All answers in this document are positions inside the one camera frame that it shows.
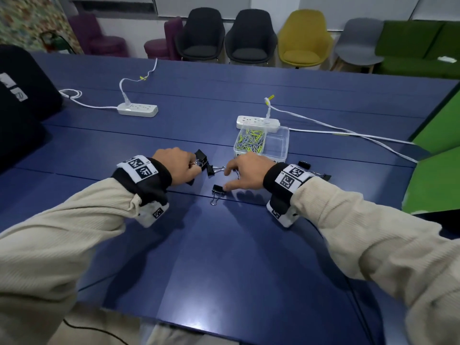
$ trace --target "power strip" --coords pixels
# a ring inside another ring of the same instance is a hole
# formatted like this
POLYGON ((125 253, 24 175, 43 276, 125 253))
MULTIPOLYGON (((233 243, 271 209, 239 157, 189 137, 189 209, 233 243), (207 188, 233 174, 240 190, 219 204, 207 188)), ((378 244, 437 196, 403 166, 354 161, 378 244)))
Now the power strip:
POLYGON ((158 106, 150 104, 131 104, 126 106, 125 103, 121 103, 117 109, 120 115, 130 116, 154 117, 158 113, 158 106))
POLYGON ((281 126, 279 120, 277 119, 266 119, 264 117, 254 117, 254 116, 238 116, 236 120, 236 127, 238 129, 245 127, 260 127, 267 130, 267 132, 275 133, 278 131, 278 128, 281 126))

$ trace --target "fire extinguisher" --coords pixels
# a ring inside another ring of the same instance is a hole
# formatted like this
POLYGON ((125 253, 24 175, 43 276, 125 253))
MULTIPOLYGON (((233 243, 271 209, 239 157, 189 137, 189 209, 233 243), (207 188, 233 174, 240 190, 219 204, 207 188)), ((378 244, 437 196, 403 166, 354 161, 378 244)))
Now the fire extinguisher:
POLYGON ((66 54, 75 54, 72 46, 61 35, 58 35, 55 30, 45 31, 40 34, 40 39, 48 53, 59 52, 66 54))

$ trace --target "forearm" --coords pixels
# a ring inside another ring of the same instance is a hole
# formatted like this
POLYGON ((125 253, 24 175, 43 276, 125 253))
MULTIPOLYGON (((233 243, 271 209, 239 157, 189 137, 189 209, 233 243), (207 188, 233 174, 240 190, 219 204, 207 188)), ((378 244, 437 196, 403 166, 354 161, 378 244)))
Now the forearm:
POLYGON ((91 249, 121 234, 140 202, 109 178, 0 234, 2 343, 47 342, 74 303, 91 249))
POLYGON ((364 201, 317 177, 296 191, 291 204, 318 227, 346 275, 373 280, 405 302, 414 344, 460 339, 460 244, 440 237, 438 224, 364 201))

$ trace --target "table surface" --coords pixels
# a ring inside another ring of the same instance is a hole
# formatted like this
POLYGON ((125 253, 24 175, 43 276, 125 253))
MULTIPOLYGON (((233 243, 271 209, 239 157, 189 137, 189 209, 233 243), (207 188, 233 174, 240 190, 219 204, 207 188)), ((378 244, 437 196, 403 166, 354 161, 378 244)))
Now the table surface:
MULTIPOLYGON (((81 90, 80 101, 95 106, 121 103, 119 80, 144 76, 154 63, 34 57, 58 89, 81 90)), ((407 139, 455 84, 158 61, 146 81, 124 82, 132 102, 158 105, 154 118, 66 101, 44 122, 49 142, 0 176, 0 230, 110 176, 116 163, 132 155, 178 146, 201 149, 213 165, 224 166, 233 157, 236 117, 265 116, 263 98, 271 94, 282 110, 407 139)), ((278 112, 272 117, 283 126, 320 129, 278 112)), ((425 155, 416 146, 388 145, 416 158, 425 155)), ((331 174, 331 183, 345 190, 396 208, 414 168, 365 140, 291 132, 287 162, 299 160, 331 174)), ((375 286, 349 281, 307 220, 283 230, 264 207, 270 198, 265 190, 233 191, 211 207, 212 186, 225 181, 222 173, 202 174, 193 186, 171 188, 170 209, 151 229, 128 221, 124 234, 97 248, 79 281, 79 300, 260 345, 381 344, 388 338, 382 326, 387 311, 375 286)))

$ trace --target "floral wallpaper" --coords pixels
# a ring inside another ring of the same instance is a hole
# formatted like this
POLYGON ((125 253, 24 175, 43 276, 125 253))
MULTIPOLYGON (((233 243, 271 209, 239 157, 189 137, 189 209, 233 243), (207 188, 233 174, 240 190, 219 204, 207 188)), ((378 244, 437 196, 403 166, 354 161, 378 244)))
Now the floral wallpaper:
POLYGON ((83 53, 58 0, 0 0, 0 43, 45 51, 39 35, 48 30, 83 53))

